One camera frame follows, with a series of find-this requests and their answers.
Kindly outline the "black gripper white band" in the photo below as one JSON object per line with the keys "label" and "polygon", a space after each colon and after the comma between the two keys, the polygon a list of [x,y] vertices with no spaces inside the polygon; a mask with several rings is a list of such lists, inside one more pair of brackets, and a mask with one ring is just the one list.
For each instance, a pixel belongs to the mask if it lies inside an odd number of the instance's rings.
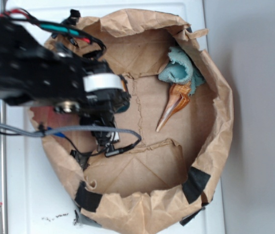
{"label": "black gripper white band", "polygon": [[105,61],[91,61],[83,69],[85,101],[80,125],[116,128],[116,111],[131,98],[127,81],[122,75],[114,74]]}

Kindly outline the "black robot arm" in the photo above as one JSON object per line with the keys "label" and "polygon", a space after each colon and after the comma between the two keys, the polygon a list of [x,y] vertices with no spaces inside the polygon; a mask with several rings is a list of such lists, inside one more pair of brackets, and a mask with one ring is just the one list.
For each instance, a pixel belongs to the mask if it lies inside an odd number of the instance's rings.
{"label": "black robot arm", "polygon": [[28,18],[41,29],[96,43],[98,50],[79,56],[63,43],[40,45],[7,14],[0,15],[0,99],[11,106],[52,107],[76,114],[82,125],[115,127],[114,115],[130,104],[126,80],[101,60],[105,45],[68,25]]}

